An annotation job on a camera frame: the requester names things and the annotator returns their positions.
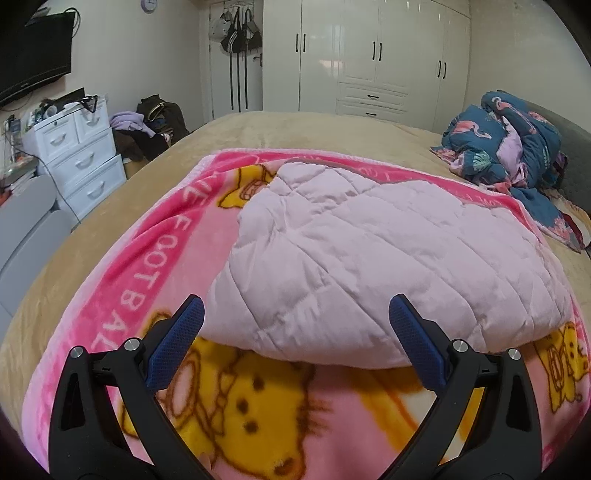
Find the pink quilted jacket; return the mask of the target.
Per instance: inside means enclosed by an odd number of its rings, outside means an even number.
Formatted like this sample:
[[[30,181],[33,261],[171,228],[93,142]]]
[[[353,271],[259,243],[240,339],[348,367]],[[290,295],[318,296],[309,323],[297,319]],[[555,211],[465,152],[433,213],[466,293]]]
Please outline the pink quilted jacket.
[[[560,263],[509,209],[426,180],[288,162],[239,212],[201,334],[273,359],[403,367],[388,312],[400,294],[484,353],[574,316]]]

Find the lilac clothes pile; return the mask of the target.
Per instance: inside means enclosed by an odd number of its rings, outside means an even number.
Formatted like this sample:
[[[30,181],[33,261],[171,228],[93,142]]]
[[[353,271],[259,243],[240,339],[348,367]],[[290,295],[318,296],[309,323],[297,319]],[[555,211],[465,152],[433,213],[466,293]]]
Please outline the lilac clothes pile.
[[[156,135],[156,133],[145,124],[144,115],[137,112],[117,112],[109,117],[109,124],[110,127],[116,131],[142,132],[149,138],[153,138]]]

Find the pink cartoon fleece blanket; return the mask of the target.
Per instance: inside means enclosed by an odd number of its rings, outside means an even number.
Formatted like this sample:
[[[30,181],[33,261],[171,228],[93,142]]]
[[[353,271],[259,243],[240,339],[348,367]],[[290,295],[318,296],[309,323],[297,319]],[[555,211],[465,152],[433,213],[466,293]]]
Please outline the pink cartoon fleece blanket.
[[[480,206],[501,206],[551,250],[518,200],[417,170],[314,150],[228,149],[202,159],[107,252],[66,308],[22,407],[26,447],[49,462],[52,404],[69,350],[119,347],[144,336],[189,295],[204,300],[238,238],[238,214],[288,162],[348,169],[380,183],[432,182]],[[565,265],[573,318],[517,346],[536,395],[542,460],[552,461],[590,406],[589,334]],[[273,359],[192,342],[156,399],[193,454],[224,479],[373,479],[435,401],[408,364],[363,369]]]

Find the grey chair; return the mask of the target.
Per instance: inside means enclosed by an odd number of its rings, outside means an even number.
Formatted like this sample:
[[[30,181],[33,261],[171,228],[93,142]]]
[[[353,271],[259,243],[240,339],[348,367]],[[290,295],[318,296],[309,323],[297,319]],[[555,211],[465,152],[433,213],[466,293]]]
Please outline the grey chair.
[[[57,189],[46,175],[29,179],[1,206],[2,334],[71,227],[70,215],[57,208]]]

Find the white drawer cabinet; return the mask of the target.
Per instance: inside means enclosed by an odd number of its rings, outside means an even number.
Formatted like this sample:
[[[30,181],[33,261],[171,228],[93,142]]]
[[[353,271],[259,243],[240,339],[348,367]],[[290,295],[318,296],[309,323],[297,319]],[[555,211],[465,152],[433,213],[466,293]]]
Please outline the white drawer cabinet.
[[[23,146],[54,182],[57,205],[73,225],[126,181],[102,96],[93,96],[89,107],[68,104],[35,124],[24,134]]]

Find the teal flamingo quilt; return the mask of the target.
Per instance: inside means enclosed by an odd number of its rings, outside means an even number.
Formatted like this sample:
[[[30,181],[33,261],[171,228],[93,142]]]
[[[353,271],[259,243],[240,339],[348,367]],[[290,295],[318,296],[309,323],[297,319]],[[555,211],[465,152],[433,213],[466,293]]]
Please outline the teal flamingo quilt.
[[[525,100],[494,90],[458,114],[431,152],[455,175],[518,200],[544,233],[581,251],[590,228],[560,209],[568,166],[561,148],[556,126]]]

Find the grey headboard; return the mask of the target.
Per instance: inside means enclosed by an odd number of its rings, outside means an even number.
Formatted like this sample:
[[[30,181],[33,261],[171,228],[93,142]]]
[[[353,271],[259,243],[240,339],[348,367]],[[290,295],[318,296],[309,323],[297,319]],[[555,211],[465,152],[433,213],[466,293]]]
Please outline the grey headboard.
[[[539,223],[557,223],[556,193],[590,212],[590,133],[537,104],[503,90],[489,91],[481,106],[502,123],[505,137],[490,165],[501,184]]]

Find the beige bed cover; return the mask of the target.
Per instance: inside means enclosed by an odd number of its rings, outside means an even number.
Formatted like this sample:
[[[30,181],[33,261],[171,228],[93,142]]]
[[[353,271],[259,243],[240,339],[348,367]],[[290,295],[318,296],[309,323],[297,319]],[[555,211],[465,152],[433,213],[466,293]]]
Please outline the beige bed cover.
[[[339,152],[451,177],[431,147],[440,136],[401,124],[322,113],[250,112],[211,121],[143,167],[101,202],[41,270],[1,345],[1,407],[15,430],[33,372],[74,294],[110,247],[214,151],[226,148]]]

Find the black bag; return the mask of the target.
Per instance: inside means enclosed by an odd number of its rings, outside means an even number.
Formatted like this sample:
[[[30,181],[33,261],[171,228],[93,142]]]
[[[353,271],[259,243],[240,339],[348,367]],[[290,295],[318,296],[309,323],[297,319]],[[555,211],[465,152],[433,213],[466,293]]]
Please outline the black bag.
[[[144,117],[144,123],[155,133],[174,145],[189,134],[180,107],[160,98],[158,94],[142,98],[136,112]]]

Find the white wardrobe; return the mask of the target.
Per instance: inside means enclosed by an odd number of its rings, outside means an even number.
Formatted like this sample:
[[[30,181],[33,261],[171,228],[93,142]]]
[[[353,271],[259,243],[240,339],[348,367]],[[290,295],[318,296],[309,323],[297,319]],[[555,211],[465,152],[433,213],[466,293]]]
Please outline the white wardrobe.
[[[444,132],[464,108],[467,1],[266,1],[263,110]]]

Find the hanging bags on door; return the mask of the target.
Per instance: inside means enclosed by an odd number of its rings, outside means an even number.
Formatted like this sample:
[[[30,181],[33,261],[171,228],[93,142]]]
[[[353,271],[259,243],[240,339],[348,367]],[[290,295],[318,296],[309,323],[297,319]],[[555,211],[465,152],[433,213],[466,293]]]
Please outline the hanging bags on door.
[[[208,38],[221,44],[229,54],[246,53],[263,48],[263,31],[257,25],[252,6],[233,6],[209,24]]]

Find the black wall television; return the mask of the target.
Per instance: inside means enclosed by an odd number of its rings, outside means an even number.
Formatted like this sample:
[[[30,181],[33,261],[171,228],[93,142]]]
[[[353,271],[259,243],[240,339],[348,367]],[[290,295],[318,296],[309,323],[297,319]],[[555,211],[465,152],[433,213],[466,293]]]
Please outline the black wall television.
[[[1,106],[71,72],[73,11],[38,17],[1,48]]]

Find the round wall clock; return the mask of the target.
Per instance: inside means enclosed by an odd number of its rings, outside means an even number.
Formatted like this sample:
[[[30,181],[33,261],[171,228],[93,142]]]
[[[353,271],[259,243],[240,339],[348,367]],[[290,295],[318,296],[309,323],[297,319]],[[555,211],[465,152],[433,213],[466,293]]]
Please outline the round wall clock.
[[[155,12],[158,6],[157,0],[140,0],[140,7],[146,14],[152,14]]]

